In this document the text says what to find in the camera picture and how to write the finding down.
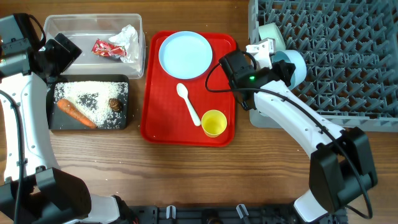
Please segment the black tray bin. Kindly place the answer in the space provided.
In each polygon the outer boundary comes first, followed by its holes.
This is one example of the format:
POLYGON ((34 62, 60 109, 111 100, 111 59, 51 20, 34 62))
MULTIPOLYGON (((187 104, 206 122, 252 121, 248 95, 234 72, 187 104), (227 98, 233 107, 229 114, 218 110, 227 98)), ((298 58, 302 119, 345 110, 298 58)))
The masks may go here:
MULTIPOLYGON (((49 85, 47 88, 47 118, 49 123, 49 129, 51 130, 88 129, 84 127, 84 125, 79 124, 76 121, 73 121, 67 115, 63 114, 54 103, 54 89, 56 84, 64 82, 83 82, 83 81, 127 82, 129 84, 129 79, 125 75, 64 75, 58 82, 49 85)), ((127 103, 125 103, 126 109, 123 112, 123 115, 126 116, 125 127, 127 125, 128 101, 129 101, 129 96, 127 97, 127 103)))

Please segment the grey dishwasher rack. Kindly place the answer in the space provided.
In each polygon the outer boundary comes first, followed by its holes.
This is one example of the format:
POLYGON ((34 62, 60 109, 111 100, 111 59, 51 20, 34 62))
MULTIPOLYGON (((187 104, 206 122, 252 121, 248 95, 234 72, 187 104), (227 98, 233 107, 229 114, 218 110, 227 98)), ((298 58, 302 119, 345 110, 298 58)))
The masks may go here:
POLYGON ((304 57, 303 102, 344 127, 397 131, 396 1, 250 1, 249 41, 270 23, 304 57))

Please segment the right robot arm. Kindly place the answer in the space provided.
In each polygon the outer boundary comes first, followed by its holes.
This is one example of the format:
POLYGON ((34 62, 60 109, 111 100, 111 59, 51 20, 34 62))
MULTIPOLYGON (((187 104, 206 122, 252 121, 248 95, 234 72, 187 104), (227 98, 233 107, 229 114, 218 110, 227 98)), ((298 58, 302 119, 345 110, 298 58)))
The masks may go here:
POLYGON ((310 158, 309 189, 293 203, 296 214, 310 223, 363 196, 368 214, 362 217, 371 219, 368 190, 377 185, 377 174, 367 135, 332 123, 292 93, 307 75, 299 52, 278 51, 265 67, 256 59, 248 63, 249 56, 234 50, 219 64, 241 106, 273 119, 310 158))

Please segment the yellow plastic cup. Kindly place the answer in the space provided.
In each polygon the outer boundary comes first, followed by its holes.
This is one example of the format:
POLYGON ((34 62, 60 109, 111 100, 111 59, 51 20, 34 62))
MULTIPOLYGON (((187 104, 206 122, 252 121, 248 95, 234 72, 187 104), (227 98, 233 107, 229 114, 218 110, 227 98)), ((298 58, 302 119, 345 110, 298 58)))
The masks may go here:
POLYGON ((201 126, 204 133, 210 138, 216 138, 222 134, 228 125, 226 116, 218 110, 209 110, 201 118, 201 126))

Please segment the white plastic spoon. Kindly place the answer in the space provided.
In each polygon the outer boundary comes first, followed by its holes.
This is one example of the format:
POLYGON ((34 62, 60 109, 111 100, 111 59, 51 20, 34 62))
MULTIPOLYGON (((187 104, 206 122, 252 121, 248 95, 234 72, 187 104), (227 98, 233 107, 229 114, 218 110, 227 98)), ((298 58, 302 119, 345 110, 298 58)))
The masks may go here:
POLYGON ((192 106, 189 100, 187 87, 183 83, 177 84, 177 94, 179 97, 184 99, 194 125, 201 126, 201 120, 198 117, 197 112, 195 111, 194 107, 192 106))

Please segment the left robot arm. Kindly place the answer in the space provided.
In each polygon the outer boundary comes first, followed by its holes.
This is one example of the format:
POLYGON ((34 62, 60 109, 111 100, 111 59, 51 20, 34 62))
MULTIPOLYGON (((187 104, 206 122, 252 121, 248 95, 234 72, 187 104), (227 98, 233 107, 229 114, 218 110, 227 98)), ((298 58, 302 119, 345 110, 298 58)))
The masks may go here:
POLYGON ((1 105, 7 162, 1 211, 14 223, 138 223, 120 197, 89 193, 62 171, 47 121, 47 86, 81 54, 63 34, 47 39, 26 13, 1 19, 1 105))

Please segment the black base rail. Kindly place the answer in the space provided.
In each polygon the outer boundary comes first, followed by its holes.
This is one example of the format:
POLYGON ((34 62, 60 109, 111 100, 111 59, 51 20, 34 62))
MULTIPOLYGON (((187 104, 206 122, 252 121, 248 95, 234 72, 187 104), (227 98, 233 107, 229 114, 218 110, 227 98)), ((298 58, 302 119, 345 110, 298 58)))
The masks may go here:
POLYGON ((133 224, 300 224, 304 221, 290 204, 261 207, 131 207, 133 224))

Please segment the red serving tray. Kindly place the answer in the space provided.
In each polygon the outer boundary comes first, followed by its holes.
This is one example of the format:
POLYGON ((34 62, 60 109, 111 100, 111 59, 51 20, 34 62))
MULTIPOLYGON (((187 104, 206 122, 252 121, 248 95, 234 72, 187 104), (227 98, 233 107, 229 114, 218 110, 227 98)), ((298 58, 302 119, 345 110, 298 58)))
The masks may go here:
POLYGON ((146 88, 141 118, 141 135, 156 144, 222 147, 234 138, 235 99, 228 93, 228 79, 221 68, 212 70, 218 60, 236 49, 236 41, 228 34, 202 33, 211 46, 211 64, 206 72, 190 80, 179 80, 161 66, 159 51, 172 31, 156 33, 150 42, 146 88), (177 84, 183 83, 188 97, 199 116, 209 110, 222 112, 226 129, 211 138, 195 126, 184 100, 177 94, 177 84))

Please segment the red snack wrapper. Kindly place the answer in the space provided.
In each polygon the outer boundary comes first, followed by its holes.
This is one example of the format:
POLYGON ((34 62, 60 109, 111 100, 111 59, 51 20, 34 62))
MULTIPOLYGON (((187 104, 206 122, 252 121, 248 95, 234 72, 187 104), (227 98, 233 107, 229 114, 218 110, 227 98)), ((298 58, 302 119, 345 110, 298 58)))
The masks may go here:
POLYGON ((114 59, 119 59, 121 57, 126 56, 126 50, 124 47, 113 45, 99 39, 97 39, 96 42, 94 43, 91 52, 101 57, 114 58, 114 59))

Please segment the orange carrot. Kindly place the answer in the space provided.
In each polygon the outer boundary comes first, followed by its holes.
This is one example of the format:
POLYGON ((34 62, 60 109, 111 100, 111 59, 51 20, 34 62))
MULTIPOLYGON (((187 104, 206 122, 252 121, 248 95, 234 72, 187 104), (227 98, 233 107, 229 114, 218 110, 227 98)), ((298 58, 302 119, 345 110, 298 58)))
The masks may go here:
POLYGON ((70 101, 66 99, 58 100, 57 106, 61 111, 79 121, 81 124, 84 124, 91 129, 97 128, 97 125, 82 114, 70 101))

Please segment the white rice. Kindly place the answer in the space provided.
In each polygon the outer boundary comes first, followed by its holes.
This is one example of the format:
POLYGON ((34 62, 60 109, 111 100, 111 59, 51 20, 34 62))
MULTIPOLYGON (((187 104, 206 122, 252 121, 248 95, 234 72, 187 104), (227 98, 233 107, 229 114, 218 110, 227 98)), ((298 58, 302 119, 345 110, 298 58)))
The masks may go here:
POLYGON ((66 99, 70 101, 82 114, 97 125, 95 129, 122 129, 125 127, 126 121, 123 112, 126 109, 125 103, 127 103, 128 91, 129 84, 127 82, 64 82, 55 85, 54 103, 57 106, 58 100, 66 99), (122 111, 115 112, 109 107, 108 101, 111 98, 117 98, 121 102, 122 111))

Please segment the green bowl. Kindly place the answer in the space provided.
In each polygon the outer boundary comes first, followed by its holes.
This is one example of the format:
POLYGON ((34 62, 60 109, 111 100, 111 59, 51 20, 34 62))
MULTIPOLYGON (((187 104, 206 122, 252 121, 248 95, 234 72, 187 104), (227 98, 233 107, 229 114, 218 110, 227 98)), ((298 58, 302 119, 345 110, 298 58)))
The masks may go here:
POLYGON ((260 40, 274 39, 276 51, 285 50, 285 40, 275 22, 259 26, 260 40))

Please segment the light blue plate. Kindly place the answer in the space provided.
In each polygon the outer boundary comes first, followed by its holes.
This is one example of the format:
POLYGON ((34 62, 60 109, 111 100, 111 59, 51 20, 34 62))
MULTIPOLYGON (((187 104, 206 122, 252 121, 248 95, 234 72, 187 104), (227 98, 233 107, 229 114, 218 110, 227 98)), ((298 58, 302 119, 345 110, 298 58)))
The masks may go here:
POLYGON ((159 49, 159 62, 171 77, 189 80, 205 73, 213 60, 213 50, 204 36, 180 31, 168 36, 159 49))

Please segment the light blue bowl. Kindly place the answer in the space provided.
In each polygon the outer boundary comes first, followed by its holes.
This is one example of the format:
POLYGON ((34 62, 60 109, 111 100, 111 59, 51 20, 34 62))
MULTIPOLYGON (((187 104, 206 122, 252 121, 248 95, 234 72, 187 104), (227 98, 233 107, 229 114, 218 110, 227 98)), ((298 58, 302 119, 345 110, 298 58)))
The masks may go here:
POLYGON ((293 90, 296 86, 301 84, 307 76, 307 66, 302 55, 296 50, 280 50, 277 51, 271 58, 271 62, 275 63, 284 60, 287 63, 295 65, 295 70, 290 79, 288 88, 293 90))

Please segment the brown mushroom piece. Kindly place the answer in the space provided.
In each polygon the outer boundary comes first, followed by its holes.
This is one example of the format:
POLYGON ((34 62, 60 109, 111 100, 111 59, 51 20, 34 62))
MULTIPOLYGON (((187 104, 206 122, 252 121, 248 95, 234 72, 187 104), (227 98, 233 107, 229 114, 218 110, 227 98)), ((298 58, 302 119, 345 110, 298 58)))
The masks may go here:
POLYGON ((117 98, 111 98, 111 99, 109 99, 108 104, 109 104, 109 107, 110 107, 113 111, 115 111, 115 112, 120 112, 120 111, 122 111, 123 106, 122 106, 121 102, 120 102, 117 98))

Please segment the white napkin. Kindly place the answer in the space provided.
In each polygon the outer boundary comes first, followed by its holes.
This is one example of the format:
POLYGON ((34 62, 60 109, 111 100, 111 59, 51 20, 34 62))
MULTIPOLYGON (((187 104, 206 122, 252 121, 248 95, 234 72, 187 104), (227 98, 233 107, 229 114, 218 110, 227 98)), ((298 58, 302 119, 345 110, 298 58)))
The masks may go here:
POLYGON ((132 25, 127 25, 121 32, 108 39, 112 44, 122 47, 124 53, 120 56, 123 63, 136 63, 139 59, 139 35, 132 25))

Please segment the clear plastic bin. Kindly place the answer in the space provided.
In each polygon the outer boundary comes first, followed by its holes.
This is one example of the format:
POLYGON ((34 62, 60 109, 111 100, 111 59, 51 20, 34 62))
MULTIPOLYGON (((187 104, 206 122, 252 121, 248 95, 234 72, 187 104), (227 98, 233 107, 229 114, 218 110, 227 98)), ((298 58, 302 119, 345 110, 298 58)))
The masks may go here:
POLYGON ((44 23, 47 39, 59 33, 70 39, 81 50, 81 55, 64 72, 65 75, 112 75, 122 74, 130 79, 143 76, 146 61, 146 40, 139 14, 64 14, 48 16, 44 23), (132 63, 120 59, 95 55, 91 50, 97 40, 109 42, 126 26, 137 32, 139 46, 134 50, 137 57, 132 63))

